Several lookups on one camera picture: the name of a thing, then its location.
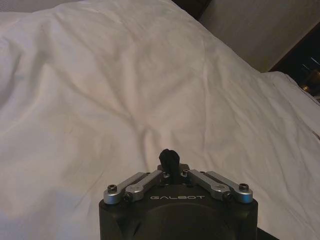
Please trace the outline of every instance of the white duvet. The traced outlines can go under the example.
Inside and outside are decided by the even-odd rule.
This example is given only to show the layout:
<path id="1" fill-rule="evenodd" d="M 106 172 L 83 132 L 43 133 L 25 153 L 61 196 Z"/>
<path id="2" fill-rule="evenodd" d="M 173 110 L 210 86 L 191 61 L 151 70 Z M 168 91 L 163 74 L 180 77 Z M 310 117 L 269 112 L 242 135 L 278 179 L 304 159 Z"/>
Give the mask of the white duvet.
<path id="1" fill-rule="evenodd" d="M 164 148 L 249 183 L 263 230 L 320 239 L 320 106 L 284 74 L 255 71 L 169 0 L 0 21 L 1 240 L 98 240 L 106 186 Z"/>

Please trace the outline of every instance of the silver metal linkage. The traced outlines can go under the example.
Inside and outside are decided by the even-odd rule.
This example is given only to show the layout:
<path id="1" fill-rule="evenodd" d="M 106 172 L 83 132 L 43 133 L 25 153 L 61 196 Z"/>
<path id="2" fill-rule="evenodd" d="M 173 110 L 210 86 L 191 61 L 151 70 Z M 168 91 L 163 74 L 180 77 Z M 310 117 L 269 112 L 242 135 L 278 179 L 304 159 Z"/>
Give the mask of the silver metal linkage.
<path id="1" fill-rule="evenodd" d="M 243 204 L 249 204 L 253 201 L 253 192 L 247 184 L 237 184 L 214 171 L 206 172 L 206 175 L 215 181 L 228 185 L 235 200 Z"/>
<path id="2" fill-rule="evenodd" d="M 197 170 L 189 170 L 187 176 L 192 183 L 207 190 L 214 199 L 223 201 L 231 195 L 230 188 L 227 185 L 216 182 Z"/>
<path id="3" fill-rule="evenodd" d="M 159 184 L 163 179 L 164 174 L 160 170 L 156 170 L 139 182 L 129 185 L 125 188 L 124 200 L 127 202 L 135 202 L 144 198 L 145 192 L 151 187 Z"/>
<path id="4" fill-rule="evenodd" d="M 117 204 L 119 203 L 124 194 L 126 187 L 139 181 L 147 174 L 144 172 L 138 172 L 127 180 L 121 182 L 119 185 L 109 185 L 107 190 L 103 192 L 103 201 L 106 204 Z"/>

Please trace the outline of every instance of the pivot bolt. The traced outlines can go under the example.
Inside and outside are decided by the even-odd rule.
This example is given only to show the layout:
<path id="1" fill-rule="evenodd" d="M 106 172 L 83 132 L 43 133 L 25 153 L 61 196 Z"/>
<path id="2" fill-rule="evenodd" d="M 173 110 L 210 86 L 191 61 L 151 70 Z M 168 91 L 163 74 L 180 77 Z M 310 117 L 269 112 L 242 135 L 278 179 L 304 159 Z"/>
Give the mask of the pivot bolt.
<path id="1" fill-rule="evenodd" d="M 249 192 L 249 185 L 246 183 L 240 183 L 239 184 L 239 190 L 241 192 Z"/>
<path id="2" fill-rule="evenodd" d="M 231 202 L 232 200 L 232 194 L 230 192 L 224 192 L 222 194 L 222 200 L 225 201 L 225 202 Z"/>
<path id="3" fill-rule="evenodd" d="M 113 194 L 117 192 L 117 185 L 111 184 L 107 187 L 107 191 L 109 194 Z"/>
<path id="4" fill-rule="evenodd" d="M 123 200 L 127 203 L 129 202 L 132 202 L 132 199 L 133 199 L 133 196 L 130 192 L 126 192 L 124 195 L 123 195 Z"/>

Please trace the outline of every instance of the wrinkled white fabric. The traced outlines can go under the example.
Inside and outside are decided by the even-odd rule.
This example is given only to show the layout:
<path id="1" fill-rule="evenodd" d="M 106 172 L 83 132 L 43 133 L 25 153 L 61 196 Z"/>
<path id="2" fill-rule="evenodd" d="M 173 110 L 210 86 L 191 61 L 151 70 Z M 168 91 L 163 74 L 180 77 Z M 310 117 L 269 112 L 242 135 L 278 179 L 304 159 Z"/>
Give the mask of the wrinkled white fabric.
<path id="1" fill-rule="evenodd" d="M 263 230 L 320 239 L 317 123 L 277 87 L 284 75 L 255 71 L 169 0 L 5 18 L 0 239 L 99 239 L 106 186 L 154 170 L 164 148 L 249 183 Z"/>

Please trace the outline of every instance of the robotic hand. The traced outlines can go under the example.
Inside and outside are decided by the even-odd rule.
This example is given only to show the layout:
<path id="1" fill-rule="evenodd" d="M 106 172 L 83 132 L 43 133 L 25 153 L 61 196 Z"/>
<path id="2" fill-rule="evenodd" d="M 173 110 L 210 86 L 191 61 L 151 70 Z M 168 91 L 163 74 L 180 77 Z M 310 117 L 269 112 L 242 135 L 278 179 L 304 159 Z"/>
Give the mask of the robotic hand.
<path id="1" fill-rule="evenodd" d="M 99 203 L 101 240 L 256 240 L 258 203 L 245 183 L 190 170 L 165 149 L 161 165 L 109 185 Z M 258 229 L 258 239 L 276 238 Z"/>

